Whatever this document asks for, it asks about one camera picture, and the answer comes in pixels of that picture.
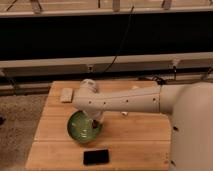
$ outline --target black phone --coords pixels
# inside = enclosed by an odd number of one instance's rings
[[[109,150],[95,150],[84,152],[84,165],[109,163]]]

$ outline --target wooden tabletop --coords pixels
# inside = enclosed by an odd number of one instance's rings
[[[98,138],[80,145],[67,133],[67,121],[75,109],[72,104],[60,103],[63,88],[79,87],[78,81],[54,82],[43,109],[27,171],[80,171],[80,170],[167,170],[170,125],[161,114],[105,112],[104,124]],[[120,91],[133,86],[155,86],[154,82],[98,81],[100,91]],[[96,166],[83,165],[83,152],[109,149],[110,163]]]

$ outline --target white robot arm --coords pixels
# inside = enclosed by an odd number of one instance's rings
[[[84,80],[74,93],[74,106],[91,119],[104,111],[170,115],[172,130],[169,171],[213,170],[213,84],[164,85],[99,93],[93,80]]]

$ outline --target cable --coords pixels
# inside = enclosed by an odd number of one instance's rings
[[[213,66],[210,67],[210,68],[208,69],[208,71],[207,71],[200,79],[201,79],[202,81],[205,81],[205,80],[208,78],[208,76],[211,74],[212,70],[213,70]]]
[[[128,18],[128,24],[127,24],[127,27],[126,27],[126,31],[124,33],[124,36],[123,36],[123,38],[121,40],[120,46],[119,46],[119,48],[118,48],[118,50],[117,50],[117,52],[115,54],[114,59],[112,60],[112,62],[106,67],[106,69],[101,74],[104,74],[105,72],[107,72],[112,67],[112,65],[115,63],[117,57],[119,56],[121,50],[123,49],[123,46],[124,46],[124,44],[126,42],[126,38],[128,36],[129,29],[130,29],[130,26],[131,26],[131,20],[132,20],[132,14],[133,14],[134,8],[135,7],[132,6],[132,9],[130,11],[129,18]]]

